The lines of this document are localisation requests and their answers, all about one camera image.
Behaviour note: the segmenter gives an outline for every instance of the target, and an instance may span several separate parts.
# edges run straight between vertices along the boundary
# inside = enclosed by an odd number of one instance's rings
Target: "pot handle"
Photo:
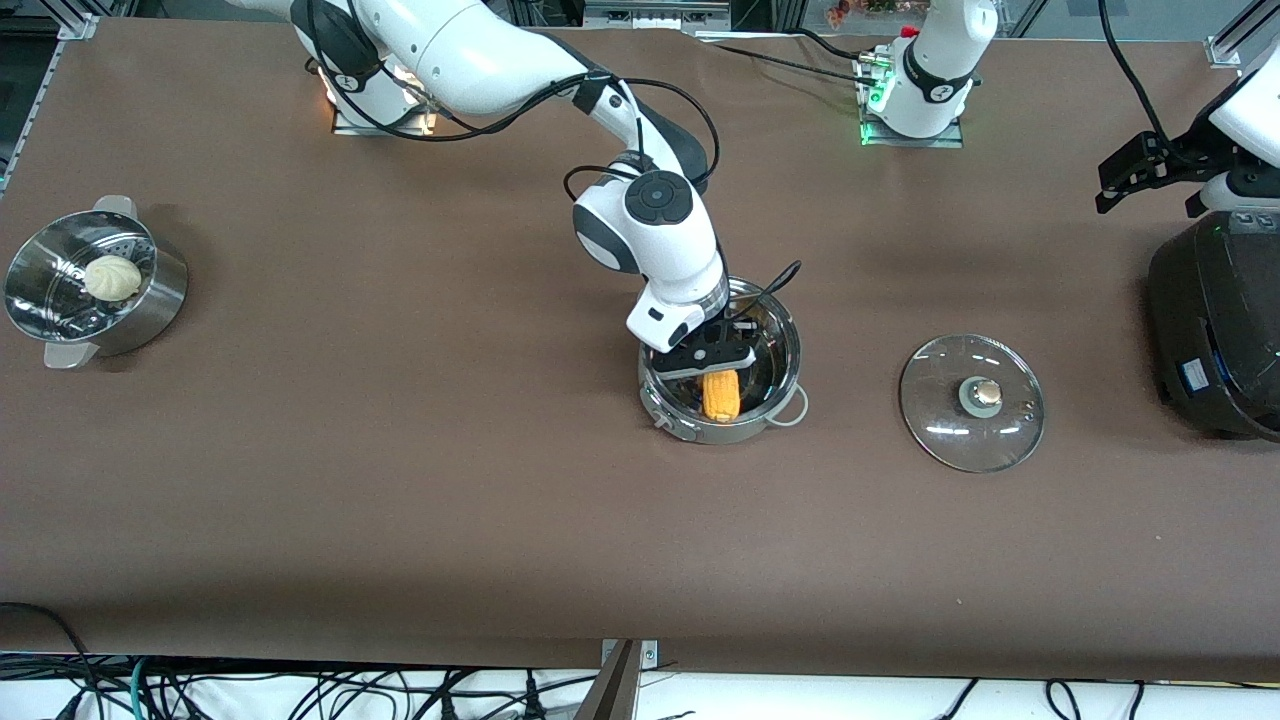
[[[804,406],[800,407],[800,414],[796,415],[791,420],[785,420],[785,421],[774,420],[773,418],[776,418],[783,410],[786,410],[788,406],[791,406],[791,400],[796,395],[799,395],[800,400],[804,402]],[[800,383],[796,383],[796,388],[791,392],[791,397],[788,397],[787,401],[783,402],[781,407],[778,407],[777,410],[774,410],[772,415],[769,415],[768,418],[765,418],[764,421],[768,423],[768,424],[771,424],[771,425],[773,425],[774,428],[794,428],[794,427],[799,425],[800,420],[804,420],[804,416],[808,415],[808,414],[809,414],[809,393],[805,392],[803,387],[800,387]]]
[[[74,370],[83,368],[86,363],[97,354],[97,346],[92,342],[77,342],[74,345],[45,343],[45,366],[54,370]]]
[[[108,213],[119,213],[122,215],[128,215],[134,220],[138,219],[138,205],[132,197],[125,195],[104,195],[97,199],[93,204],[95,210],[106,210]]]

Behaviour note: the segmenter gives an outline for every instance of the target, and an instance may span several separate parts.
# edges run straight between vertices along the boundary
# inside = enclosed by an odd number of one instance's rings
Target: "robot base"
[[[435,135],[435,123],[439,119],[436,113],[430,110],[410,113],[401,122],[396,123],[396,129],[416,136]],[[375,128],[374,126],[366,123],[362,118],[356,118],[352,122],[351,118],[339,113],[337,109],[333,111],[333,133],[334,135],[358,135],[358,136],[379,136],[385,135],[383,131]]]
[[[854,60],[854,76],[869,77],[877,83],[884,82],[888,46],[881,45],[874,54],[864,53],[861,58]],[[879,115],[870,111],[872,95],[881,91],[879,85],[858,85],[858,115],[860,118],[860,131],[863,145],[893,145],[897,147],[964,147],[964,136],[960,132],[960,118],[951,120],[947,129],[934,137],[918,138],[908,137],[888,127]]]

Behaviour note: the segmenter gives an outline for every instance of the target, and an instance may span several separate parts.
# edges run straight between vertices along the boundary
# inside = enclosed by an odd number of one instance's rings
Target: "yellow corn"
[[[707,373],[703,382],[703,415],[717,423],[728,423],[741,411],[737,370]]]

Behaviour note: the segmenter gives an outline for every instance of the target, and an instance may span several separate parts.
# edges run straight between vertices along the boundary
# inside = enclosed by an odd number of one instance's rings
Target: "white robotic arm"
[[[998,24],[992,0],[933,0],[919,35],[876,49],[887,72],[867,109],[906,137],[940,135],[964,113],[974,69]]]
[[[1187,214],[1280,209],[1280,38],[1210,102],[1190,128],[1164,146],[1144,131],[1098,165],[1098,213],[1142,190],[1204,183]]]
[[[392,97],[381,118],[372,118],[378,124],[392,124],[406,109],[388,90],[390,74],[379,73],[388,56],[412,72],[434,102],[472,117],[515,111],[548,87],[585,76],[563,96],[626,151],[577,197],[573,227],[600,264],[648,279],[627,328],[668,352],[724,307],[724,264],[695,187],[705,182],[705,152],[572,47],[503,22],[480,0],[230,1],[289,18],[337,90],[339,110],[376,115],[362,99]]]

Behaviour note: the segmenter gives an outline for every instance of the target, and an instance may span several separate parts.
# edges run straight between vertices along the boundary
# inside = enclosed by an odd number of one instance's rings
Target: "white floor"
[[[545,685],[590,671],[540,671]],[[410,673],[413,685],[431,687],[438,673]],[[524,692],[524,671],[483,671],[458,689],[509,689]],[[954,702],[965,680],[906,678],[827,678],[783,675],[713,675],[650,673],[640,691],[637,720],[662,720],[692,711],[690,720],[936,720]],[[191,685],[188,694],[210,720],[284,720],[311,688],[306,678],[275,678],[261,682],[210,680]],[[1043,683],[1029,680],[983,680],[978,683],[956,720],[1053,720],[1044,701]],[[1132,684],[1073,683],[1082,720],[1126,720],[1134,696]],[[572,707],[586,694],[588,684],[544,693],[548,708]],[[52,717],[74,694],[64,680],[0,682],[0,720]],[[475,720],[499,705],[493,700],[458,700],[462,720]],[[1065,701],[1060,702],[1070,714]],[[111,720],[133,720],[131,714],[109,705]],[[403,703],[392,708],[387,698],[369,696],[352,703],[346,720],[403,717]],[[495,720],[520,717],[520,706]],[[326,703],[325,712],[333,707]],[[83,701],[79,720],[97,717],[93,703]],[[319,712],[306,717],[321,720]],[[439,717],[438,708],[428,720]],[[554,716],[568,719],[568,710]],[[1280,719],[1280,691],[1147,685],[1138,720],[1275,720]]]

